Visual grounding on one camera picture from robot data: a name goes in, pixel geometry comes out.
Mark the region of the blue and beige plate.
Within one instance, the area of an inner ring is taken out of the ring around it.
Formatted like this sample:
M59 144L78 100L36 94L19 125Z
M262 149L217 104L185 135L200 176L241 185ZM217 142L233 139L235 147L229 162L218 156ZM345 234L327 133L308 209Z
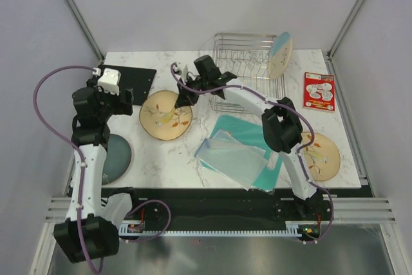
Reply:
M288 32L278 35L273 43L268 60L268 77L272 80L284 74L293 52L292 37Z

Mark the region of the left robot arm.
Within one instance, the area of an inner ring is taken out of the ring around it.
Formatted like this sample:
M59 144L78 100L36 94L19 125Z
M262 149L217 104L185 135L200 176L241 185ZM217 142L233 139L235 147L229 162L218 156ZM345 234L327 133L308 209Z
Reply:
M88 81L72 95L76 115L71 142L75 150L73 192L65 221L53 235L72 263L112 256L119 249L118 230L124 217L134 219L141 203L131 189L117 189L102 205L102 172L106 161L113 115L132 115L133 94L121 90L117 79Z

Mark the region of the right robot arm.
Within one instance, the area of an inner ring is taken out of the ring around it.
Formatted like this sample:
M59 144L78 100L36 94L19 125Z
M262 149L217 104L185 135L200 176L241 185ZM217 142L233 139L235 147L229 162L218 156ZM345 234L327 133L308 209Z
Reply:
M322 200L325 190L314 183L304 158L303 149L314 141L310 139L308 143L303 143L302 123L312 131L309 122L295 110L289 98L270 99L243 84L235 74L220 72L210 55L197 58L194 65L198 74L191 78L186 66L177 62L171 64L170 71L178 87L174 106L193 106L200 95L210 93L260 117L264 141L282 158L289 175L292 192L297 199L294 207L296 215L310 219L318 212L317 202Z

